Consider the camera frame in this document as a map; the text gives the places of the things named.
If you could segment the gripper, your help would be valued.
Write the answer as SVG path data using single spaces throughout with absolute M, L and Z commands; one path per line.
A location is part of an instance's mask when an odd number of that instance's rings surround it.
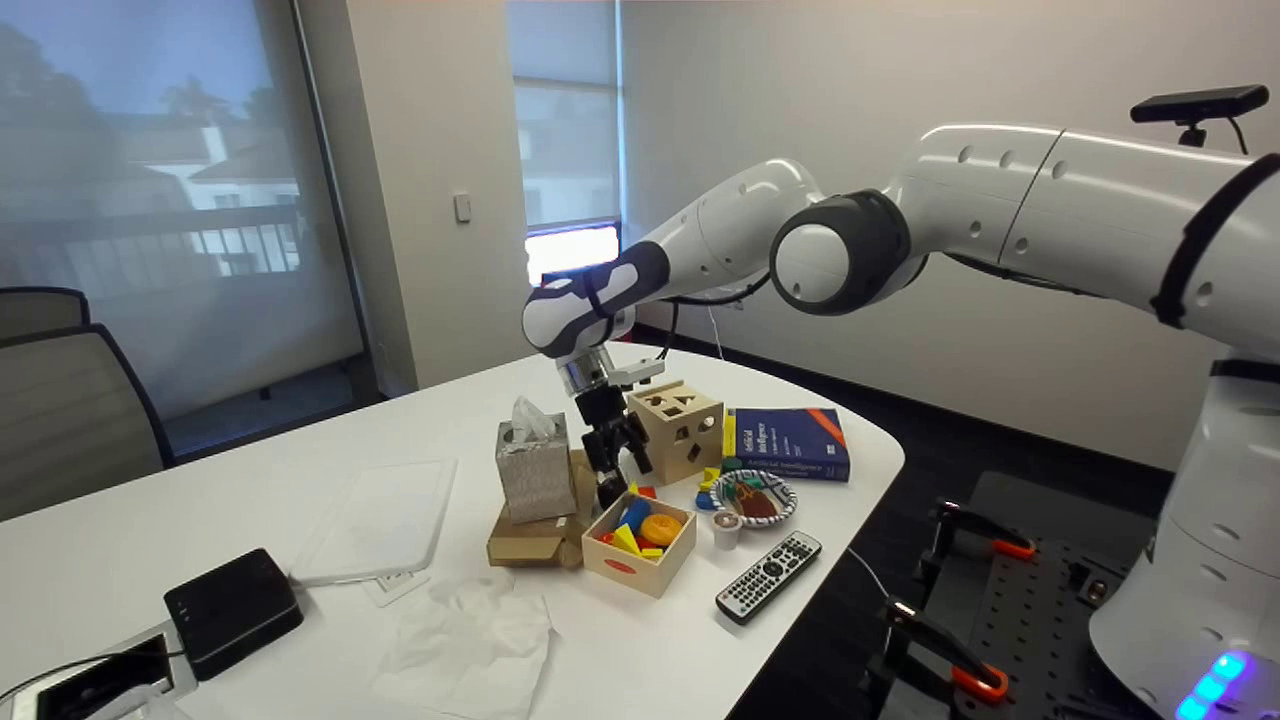
M 596 478 L 596 501 L 600 510 L 608 510 L 628 484 L 620 469 L 620 448 L 626 448 L 641 475 L 653 473 L 648 454 L 649 434 L 637 414 L 628 414 L 623 391 L 603 384 L 573 397 L 573 402 L 588 430 L 582 434 L 582 450 Z

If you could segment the grey patterned tissue box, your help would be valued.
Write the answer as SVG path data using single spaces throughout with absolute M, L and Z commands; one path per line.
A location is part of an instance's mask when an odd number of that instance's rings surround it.
M 495 466 L 512 523 L 577 511 L 564 414 L 547 414 L 518 396 L 498 427 Z

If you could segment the small wooden box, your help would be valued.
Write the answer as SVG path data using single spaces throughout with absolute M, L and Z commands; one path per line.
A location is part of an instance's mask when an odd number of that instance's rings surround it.
M 637 557 L 609 544 L 609 533 L 620 524 L 632 492 L 625 492 L 605 510 L 582 536 L 584 566 L 607 579 L 617 582 L 650 597 L 659 598 L 669 587 L 698 542 L 698 519 L 694 514 L 677 509 L 658 498 L 650 498 L 652 512 L 677 518 L 684 529 L 676 542 L 667 548 L 655 547 L 640 536 L 637 542 L 643 556 Z

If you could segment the flat brown cardboard box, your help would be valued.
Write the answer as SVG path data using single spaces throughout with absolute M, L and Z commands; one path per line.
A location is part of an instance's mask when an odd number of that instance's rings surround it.
M 486 542 L 486 557 L 493 568 L 559 568 L 573 571 L 582 566 L 582 536 L 599 511 L 596 474 L 586 454 L 570 451 L 576 511 L 536 521 L 516 523 L 504 503 Z

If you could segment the white patterned plate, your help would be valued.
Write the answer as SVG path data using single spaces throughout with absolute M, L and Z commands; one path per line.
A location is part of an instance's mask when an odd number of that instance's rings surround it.
M 722 474 L 708 495 L 717 511 L 736 514 L 753 529 L 781 524 L 799 506 L 795 489 L 783 478 L 751 469 Z

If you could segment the black box device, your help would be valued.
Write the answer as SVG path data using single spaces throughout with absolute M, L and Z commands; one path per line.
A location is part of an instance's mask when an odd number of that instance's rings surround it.
M 288 577 L 264 548 L 169 589 L 163 601 L 197 682 L 214 679 L 305 620 Z

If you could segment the wooden shape sorter cube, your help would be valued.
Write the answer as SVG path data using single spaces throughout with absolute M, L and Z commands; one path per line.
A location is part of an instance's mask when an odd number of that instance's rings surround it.
M 627 397 L 646 434 L 650 477 L 669 486 L 718 468 L 723 460 L 724 405 L 682 380 L 640 388 Z

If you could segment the blue book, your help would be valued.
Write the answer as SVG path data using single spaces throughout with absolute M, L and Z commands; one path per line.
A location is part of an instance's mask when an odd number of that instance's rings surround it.
M 846 483 L 851 459 L 832 407 L 730 407 L 722 452 L 732 469 Z

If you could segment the black remote control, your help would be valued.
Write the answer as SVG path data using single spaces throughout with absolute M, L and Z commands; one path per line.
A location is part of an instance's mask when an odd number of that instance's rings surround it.
M 792 532 L 750 565 L 716 596 L 719 612 L 745 626 L 774 597 L 817 561 L 823 544 L 803 532 Z

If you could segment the crumpled white tissue paper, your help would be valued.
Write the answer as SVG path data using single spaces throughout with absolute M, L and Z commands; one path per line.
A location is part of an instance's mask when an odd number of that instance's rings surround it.
M 372 688 L 460 720 L 529 720 L 552 634 L 545 598 L 508 577 L 436 578 L 406 600 Z

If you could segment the white flat tray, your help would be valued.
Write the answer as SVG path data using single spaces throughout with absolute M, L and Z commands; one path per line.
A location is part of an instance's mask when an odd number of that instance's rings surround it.
M 369 468 L 346 482 L 292 562 L 301 587 L 420 571 L 433 560 L 457 461 Z

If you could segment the white card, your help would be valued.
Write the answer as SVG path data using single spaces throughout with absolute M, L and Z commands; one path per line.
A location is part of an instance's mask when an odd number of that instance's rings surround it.
M 428 570 L 420 569 L 416 571 L 399 571 L 393 575 L 374 577 L 361 580 L 358 585 L 376 607 L 384 609 L 425 584 L 428 579 Z

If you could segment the narrow window with shade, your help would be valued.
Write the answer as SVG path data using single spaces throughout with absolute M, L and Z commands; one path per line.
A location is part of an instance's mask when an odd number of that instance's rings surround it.
M 508 0 L 529 282 L 617 258 L 618 0 Z

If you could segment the black orange clamp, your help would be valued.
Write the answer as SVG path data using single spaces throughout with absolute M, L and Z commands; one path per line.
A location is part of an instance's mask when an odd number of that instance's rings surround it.
M 931 510 L 929 518 L 934 521 L 934 541 L 931 552 L 937 557 L 946 556 L 959 532 L 988 541 L 997 555 L 1010 559 L 1030 561 L 1038 552 L 1037 543 L 1029 537 L 951 500 L 938 500 Z
M 888 630 L 890 643 L 884 651 L 888 667 L 895 671 L 905 667 L 910 659 L 908 647 L 918 644 L 948 664 L 950 675 L 945 682 L 952 692 L 960 691 L 988 706 L 1001 705 L 1006 700 L 1009 675 L 982 661 L 952 632 L 919 609 L 891 594 L 882 603 L 881 618 Z

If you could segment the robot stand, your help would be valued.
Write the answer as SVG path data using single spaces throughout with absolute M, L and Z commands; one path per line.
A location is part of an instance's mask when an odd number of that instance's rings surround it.
M 1088 633 L 1155 533 L 1152 515 L 997 471 L 966 495 L 925 498 L 929 538 L 913 573 L 922 589 L 913 607 L 1006 673 L 1009 693 L 988 706 L 952 692 L 948 664 L 910 644 L 905 667 L 888 667 L 883 652 L 864 674 L 874 720 L 1158 720 L 1102 664 Z M 941 498 L 1029 537 L 1037 555 L 1010 559 L 959 532 L 946 556 L 934 556 L 929 512 Z

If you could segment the large window with shade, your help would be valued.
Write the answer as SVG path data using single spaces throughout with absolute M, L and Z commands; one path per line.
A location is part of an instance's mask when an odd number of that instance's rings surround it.
M 0 286 L 83 292 L 163 418 L 366 348 L 293 0 L 0 0 Z

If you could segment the grey office chair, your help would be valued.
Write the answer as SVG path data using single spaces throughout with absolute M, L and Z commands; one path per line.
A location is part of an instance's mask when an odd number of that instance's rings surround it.
M 79 290 L 54 286 L 0 288 L 0 341 L 92 323 Z
M 104 324 L 0 340 L 0 521 L 175 465 L 154 402 Z

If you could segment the table power socket panel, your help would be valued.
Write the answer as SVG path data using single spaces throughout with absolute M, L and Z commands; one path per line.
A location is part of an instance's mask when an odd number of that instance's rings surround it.
M 84 662 L 59 667 L 0 694 L 0 720 L 90 720 L 119 700 L 123 716 L 159 696 L 179 700 L 197 688 L 173 623 L 137 633 Z

